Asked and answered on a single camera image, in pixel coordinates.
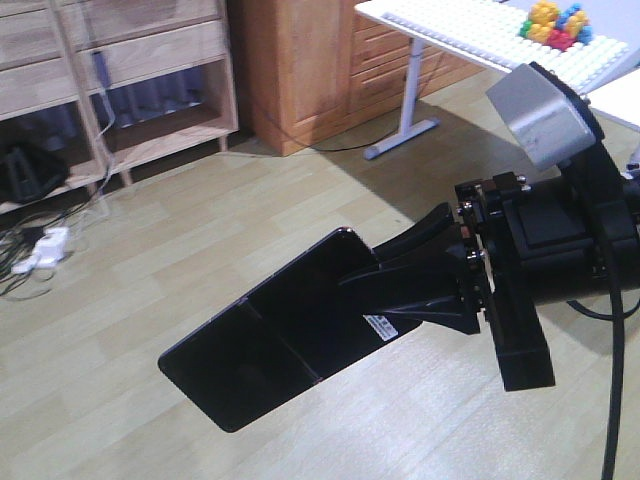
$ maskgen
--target black phone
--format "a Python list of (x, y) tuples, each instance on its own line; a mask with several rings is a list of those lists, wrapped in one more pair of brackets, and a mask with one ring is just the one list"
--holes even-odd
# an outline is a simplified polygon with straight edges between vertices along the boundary
[(420, 325), (359, 311), (340, 279), (377, 264), (340, 228), (162, 354), (162, 372), (227, 432)]

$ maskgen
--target white power adapter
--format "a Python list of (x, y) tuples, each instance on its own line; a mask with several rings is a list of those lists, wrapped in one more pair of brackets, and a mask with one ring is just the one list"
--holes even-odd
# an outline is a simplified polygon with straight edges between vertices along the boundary
[(11, 272), (22, 275), (35, 268), (54, 268), (64, 257), (64, 245), (68, 237), (69, 227), (45, 229), (44, 237), (36, 242), (29, 258), (13, 264)]

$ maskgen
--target wooden shelf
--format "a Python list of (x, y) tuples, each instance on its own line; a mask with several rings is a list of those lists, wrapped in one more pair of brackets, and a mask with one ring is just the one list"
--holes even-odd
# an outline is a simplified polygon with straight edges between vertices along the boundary
[[(60, 195), (62, 193), (68, 192), (70, 190), (75, 190), (76, 188), (87, 187), (90, 185), (97, 184), (100, 180), (104, 178), (104, 174), (97, 174), (95, 172), (94, 162), (84, 162), (79, 163), (77, 165), (73, 165), (71, 167), (71, 174), (67, 179), (65, 185), (56, 188), (53, 192), (47, 195), (45, 198), (55, 197), (56, 195)], [(0, 203), (0, 215), (3, 213), (10, 212), (12, 210), (16, 210), (18, 208), (22, 208), (28, 204), (22, 203), (13, 203), (13, 202), (3, 202)]]
[[(205, 103), (118, 130), (114, 173), (131, 183), (129, 170), (143, 163), (218, 139), (238, 129), (224, 0), (0, 0), (0, 136), (5, 142), (27, 140), (12, 135), (10, 119), (72, 102), (84, 144), (59, 156), (71, 174), (65, 186), (89, 187), (109, 164), (105, 138), (99, 135), (90, 95), (99, 89), (85, 16), (94, 29), (91, 46), (100, 45), (112, 88), (158, 78), (199, 66)], [(24, 41), (16, 42), (15, 37)], [(21, 207), (0, 205), (0, 214)]]
[(107, 143), (115, 136), (115, 172), (121, 172), (233, 131), (217, 112), (199, 105), (114, 130)]

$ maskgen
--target colorful toy blocks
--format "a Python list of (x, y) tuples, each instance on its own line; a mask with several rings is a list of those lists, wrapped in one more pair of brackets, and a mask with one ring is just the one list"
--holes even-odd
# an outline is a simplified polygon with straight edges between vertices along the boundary
[(564, 52), (575, 42), (584, 45), (591, 42), (593, 28), (579, 3), (560, 13), (555, 2), (540, 0), (531, 7), (519, 35)]

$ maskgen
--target black bag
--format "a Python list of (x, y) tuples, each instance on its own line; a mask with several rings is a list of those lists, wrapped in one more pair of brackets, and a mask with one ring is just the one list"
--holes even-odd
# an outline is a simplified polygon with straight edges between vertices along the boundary
[(34, 202), (64, 185), (68, 177), (69, 167), (60, 158), (34, 145), (16, 143), (0, 159), (0, 197)]

